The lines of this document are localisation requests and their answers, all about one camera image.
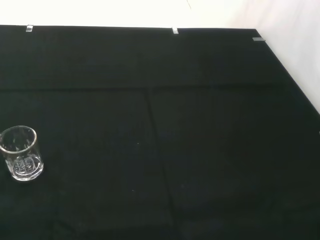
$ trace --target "white background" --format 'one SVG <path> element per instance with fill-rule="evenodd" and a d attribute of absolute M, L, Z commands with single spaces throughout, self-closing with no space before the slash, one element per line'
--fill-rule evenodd
<path fill-rule="evenodd" d="M 254 28 L 320 112 L 320 0 L 11 0 L 0 25 Z"/>

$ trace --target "black tablecloth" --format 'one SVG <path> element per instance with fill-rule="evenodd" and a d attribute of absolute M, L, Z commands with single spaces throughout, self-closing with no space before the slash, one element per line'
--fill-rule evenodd
<path fill-rule="evenodd" d="M 0 26 L 0 239 L 316 239 L 320 118 L 253 29 Z"/>

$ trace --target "glass rim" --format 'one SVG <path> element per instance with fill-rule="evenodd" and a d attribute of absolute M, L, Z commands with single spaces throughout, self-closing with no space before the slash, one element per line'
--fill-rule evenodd
<path fill-rule="evenodd" d="M 32 129 L 31 127 L 29 127 L 29 126 L 18 125 L 18 126 L 9 127 L 9 128 L 7 128 L 6 130 L 4 130 L 3 132 L 0 132 L 0 138 L 1 138 L 2 136 L 4 136 L 5 133 L 9 132 L 10 130 L 12 130 L 12 129 L 17 129 L 17 128 L 29 129 L 29 130 L 31 130 L 31 131 L 33 132 L 34 140 L 33 140 L 32 144 L 31 144 L 30 146 L 28 146 L 27 148 L 25 148 L 25 149 L 23 149 L 23 150 L 20 150 L 20 151 L 8 151 L 8 150 L 4 149 L 4 148 L 1 146 L 1 144 L 0 144 L 0 150 L 1 150 L 1 151 L 5 152 L 5 153 L 7 153 L 7 154 L 21 154 L 21 153 L 24 153 L 24 152 L 28 151 L 29 149 L 31 149 L 31 148 L 35 145 L 35 143 L 36 143 L 36 141 L 37 141 L 37 133 L 36 133 L 35 130 L 33 130 L 33 129 Z"/>

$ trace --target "glass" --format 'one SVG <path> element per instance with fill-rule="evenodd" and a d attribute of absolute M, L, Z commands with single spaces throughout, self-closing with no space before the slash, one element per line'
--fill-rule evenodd
<path fill-rule="evenodd" d="M 36 131 L 28 126 L 13 126 L 0 133 L 0 150 L 18 181 L 35 179 L 44 169 Z"/>

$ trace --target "glass tumbler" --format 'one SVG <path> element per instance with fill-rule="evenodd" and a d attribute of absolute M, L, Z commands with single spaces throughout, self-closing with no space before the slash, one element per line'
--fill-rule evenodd
<path fill-rule="evenodd" d="M 13 126 L 0 133 L 0 150 L 18 181 L 35 179 L 44 169 L 36 131 L 28 126 Z"/>

